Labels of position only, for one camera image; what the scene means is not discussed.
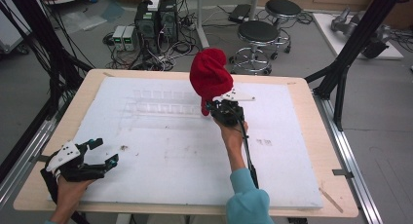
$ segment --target electronic device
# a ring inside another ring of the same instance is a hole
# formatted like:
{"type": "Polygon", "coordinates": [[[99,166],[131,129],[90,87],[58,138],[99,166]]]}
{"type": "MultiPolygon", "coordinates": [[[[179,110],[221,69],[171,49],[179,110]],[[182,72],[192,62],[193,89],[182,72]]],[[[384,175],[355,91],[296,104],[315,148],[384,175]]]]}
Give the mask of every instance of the electronic device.
{"type": "Polygon", "coordinates": [[[156,55],[159,53],[158,36],[161,30],[158,12],[149,12],[148,1],[142,1],[137,6],[134,25],[143,54],[147,55],[148,50],[156,55]]]}
{"type": "Polygon", "coordinates": [[[230,16],[228,17],[228,20],[233,21],[233,22],[237,22],[237,23],[244,22],[244,19],[248,18],[250,8],[251,8],[251,6],[248,5],[248,4],[238,5],[234,9],[234,11],[230,14],[230,16]]]}
{"type": "Polygon", "coordinates": [[[102,144],[102,138],[91,139],[82,144],[67,141],[60,150],[50,156],[45,165],[45,172],[51,172],[54,177],[62,175],[69,182],[102,178],[107,171],[118,165],[118,154],[110,157],[101,165],[88,165],[84,163],[88,148],[94,150],[102,144]]]}
{"type": "Polygon", "coordinates": [[[148,11],[149,12],[158,12],[160,1],[161,0],[149,0],[148,11]]]}
{"type": "Polygon", "coordinates": [[[164,33],[164,42],[178,41],[178,12],[176,0],[162,0],[159,8],[161,28],[164,33]]]}
{"type": "Polygon", "coordinates": [[[112,35],[113,43],[115,44],[117,51],[125,50],[124,42],[122,41],[122,36],[124,35],[125,29],[125,26],[117,26],[115,32],[112,35]]]}
{"type": "Polygon", "coordinates": [[[134,26],[127,26],[122,36],[125,51],[134,51],[137,47],[137,34],[134,26]]]}
{"type": "Polygon", "coordinates": [[[143,38],[156,38],[160,31],[159,18],[157,12],[149,12],[148,2],[142,1],[137,6],[136,16],[134,17],[134,25],[137,34],[141,34],[143,38]]]}
{"type": "MultiPolygon", "coordinates": [[[[353,34],[363,18],[365,11],[358,12],[347,22],[349,12],[350,7],[346,7],[340,16],[331,21],[330,28],[333,32],[341,31],[346,37],[350,37],[353,34]]],[[[381,24],[370,38],[368,44],[361,50],[361,54],[370,59],[379,56],[389,47],[386,43],[390,39],[391,28],[388,25],[381,24]]]]}
{"type": "Polygon", "coordinates": [[[207,102],[206,109],[219,123],[233,127],[238,123],[238,120],[244,121],[244,110],[238,104],[238,101],[241,100],[255,100],[255,97],[238,92],[233,88],[220,97],[214,98],[213,101],[207,102]]]}

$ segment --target robotic hand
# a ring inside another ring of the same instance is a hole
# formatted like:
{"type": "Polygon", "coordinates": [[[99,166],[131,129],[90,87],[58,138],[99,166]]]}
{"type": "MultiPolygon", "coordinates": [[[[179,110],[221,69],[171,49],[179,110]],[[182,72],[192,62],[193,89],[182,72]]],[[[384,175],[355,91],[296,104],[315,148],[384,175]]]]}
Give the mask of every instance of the robotic hand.
{"type": "Polygon", "coordinates": [[[255,97],[231,89],[213,101],[206,103],[210,115],[226,127],[235,126],[244,121],[244,110],[238,104],[239,100],[254,100],[255,97]]]}
{"type": "MultiPolygon", "coordinates": [[[[118,165],[119,157],[114,155],[107,159],[102,165],[88,165],[84,163],[85,153],[89,149],[93,150],[103,144],[103,140],[89,140],[83,144],[74,144],[72,141],[66,142],[60,150],[54,152],[46,162],[44,168],[40,170],[46,182],[52,200],[57,204],[58,185],[57,179],[61,175],[67,181],[78,182],[91,179],[99,179],[110,169],[118,165]]],[[[89,223],[79,212],[75,211],[71,215],[76,223],[89,223]]]]}
{"type": "MultiPolygon", "coordinates": [[[[352,17],[349,23],[347,23],[347,16],[350,12],[350,8],[347,7],[340,16],[331,21],[331,30],[341,31],[346,37],[350,37],[355,31],[362,17],[364,16],[364,11],[358,12],[352,17]]],[[[370,38],[369,42],[364,49],[361,50],[361,54],[367,58],[374,58],[378,56],[382,51],[384,51],[389,46],[386,43],[391,39],[391,29],[388,25],[380,25],[377,28],[374,35],[370,38]]]]}
{"type": "Polygon", "coordinates": [[[94,150],[102,144],[103,140],[101,138],[91,139],[83,144],[74,144],[72,141],[68,141],[50,157],[46,163],[46,171],[52,172],[56,178],[62,175],[70,182],[102,178],[107,171],[118,165],[119,156],[117,154],[101,165],[84,163],[88,147],[94,150]]]}

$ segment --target gray floor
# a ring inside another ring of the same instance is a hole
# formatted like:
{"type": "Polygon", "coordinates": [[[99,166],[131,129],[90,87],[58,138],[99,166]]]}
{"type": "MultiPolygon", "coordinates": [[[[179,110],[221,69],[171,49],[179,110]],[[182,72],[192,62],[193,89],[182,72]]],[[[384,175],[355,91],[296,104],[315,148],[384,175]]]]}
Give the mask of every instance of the gray floor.
{"type": "MultiPolygon", "coordinates": [[[[88,17],[101,16],[113,3],[101,0],[97,4],[78,1],[61,6],[62,13],[83,12],[88,17]]],[[[205,24],[230,23],[218,8],[204,10],[205,24]]],[[[90,31],[70,34],[95,67],[110,62],[110,52],[102,38],[116,25],[129,25],[134,11],[119,11],[110,21],[90,31]]],[[[205,27],[212,47],[222,49],[227,56],[243,47],[236,36],[236,26],[205,27]]],[[[314,23],[296,23],[287,31],[292,36],[290,54],[281,52],[273,61],[272,76],[306,77],[329,65],[335,58],[314,23]]],[[[355,153],[358,165],[384,223],[411,223],[413,220],[413,55],[392,44],[404,55],[402,60],[357,59],[348,74],[344,101],[343,127],[355,153]]],[[[177,60],[172,71],[188,72],[193,57],[177,60]]],[[[0,160],[3,161],[22,133],[48,98],[49,77],[35,56],[12,54],[0,61],[0,160]]],[[[319,81],[310,84],[315,88],[319,81]]],[[[0,210],[1,223],[42,223],[49,212],[16,211],[13,200],[19,191],[17,184],[6,205],[0,210]]],[[[90,213],[91,223],[115,223],[111,213],[90,213]]],[[[276,217],[277,223],[287,223],[276,217]]],[[[362,214],[357,218],[309,218],[309,223],[366,223],[362,214]]]]}

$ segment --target wooden table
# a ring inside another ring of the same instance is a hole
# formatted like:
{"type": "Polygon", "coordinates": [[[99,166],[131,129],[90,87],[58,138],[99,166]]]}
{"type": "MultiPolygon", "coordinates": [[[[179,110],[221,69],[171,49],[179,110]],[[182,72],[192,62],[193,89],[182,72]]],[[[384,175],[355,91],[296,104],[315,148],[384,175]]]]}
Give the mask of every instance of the wooden table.
{"type": "MultiPolygon", "coordinates": [[[[153,72],[96,69],[88,73],[85,81],[70,103],[58,124],[43,155],[49,156],[68,139],[72,139],[105,77],[130,77],[145,79],[188,80],[189,73],[153,72]]],[[[302,78],[234,75],[234,82],[287,85],[296,116],[301,126],[309,158],[318,181],[323,201],[321,209],[270,209],[272,216],[288,217],[356,217],[358,209],[344,176],[336,176],[333,169],[340,169],[340,163],[316,107],[310,88],[302,78]]],[[[17,196],[14,207],[17,210],[54,210],[55,204],[47,200],[48,190],[40,174],[44,163],[38,162],[17,196]]],[[[82,203],[78,210],[117,213],[170,213],[170,214],[225,214],[224,206],[212,205],[143,205],[82,203]]]]}

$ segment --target human hand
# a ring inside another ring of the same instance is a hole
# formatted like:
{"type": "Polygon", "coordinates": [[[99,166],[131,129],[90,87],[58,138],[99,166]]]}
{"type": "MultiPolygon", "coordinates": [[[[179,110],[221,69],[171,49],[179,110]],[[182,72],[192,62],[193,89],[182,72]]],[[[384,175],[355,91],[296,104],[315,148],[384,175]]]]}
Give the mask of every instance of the human hand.
{"type": "MultiPolygon", "coordinates": [[[[213,121],[221,128],[221,136],[227,149],[231,171],[235,171],[238,168],[245,168],[243,154],[241,152],[244,142],[241,126],[237,124],[233,127],[225,127],[215,119],[213,119],[213,121]]],[[[244,121],[244,129],[246,133],[248,130],[248,123],[246,121],[244,121]]]]}
{"type": "Polygon", "coordinates": [[[57,206],[50,220],[58,224],[67,223],[77,209],[86,189],[93,182],[94,180],[68,182],[63,176],[60,176],[57,180],[57,206]]]}

